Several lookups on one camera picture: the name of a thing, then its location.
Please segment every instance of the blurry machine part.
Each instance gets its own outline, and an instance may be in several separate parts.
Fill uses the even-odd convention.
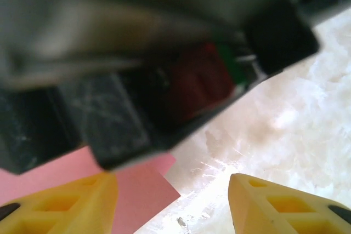
[[[8,132],[0,133],[7,153],[0,167],[22,173],[83,141],[105,169],[167,151],[248,89],[317,52],[311,27],[349,4],[3,0],[0,111]],[[240,76],[245,85],[238,85]],[[43,102],[52,115],[35,114]],[[57,131],[55,151],[45,150]],[[32,138],[30,147],[21,136]]]

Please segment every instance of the white marble surface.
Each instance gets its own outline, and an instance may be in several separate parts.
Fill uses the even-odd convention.
[[[181,198],[138,234],[235,233],[227,188],[237,172],[351,207],[351,10],[316,31],[320,54],[260,84],[173,151],[166,178]]]

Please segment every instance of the pink paper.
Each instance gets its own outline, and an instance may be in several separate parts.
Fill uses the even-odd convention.
[[[131,234],[179,197],[162,175],[174,163],[170,154],[117,172],[118,202],[112,234]],[[23,175],[0,170],[0,204],[100,172],[88,147]]]

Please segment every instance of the red component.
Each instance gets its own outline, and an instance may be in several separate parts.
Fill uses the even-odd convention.
[[[165,72],[170,86],[161,102],[177,123],[213,109],[235,88],[216,46],[210,43],[184,52]]]

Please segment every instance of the green component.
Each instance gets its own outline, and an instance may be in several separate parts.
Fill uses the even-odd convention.
[[[231,48],[225,44],[216,44],[216,48],[234,83],[237,85],[246,85],[247,79],[245,74],[240,68],[240,65],[235,61],[235,56]]]

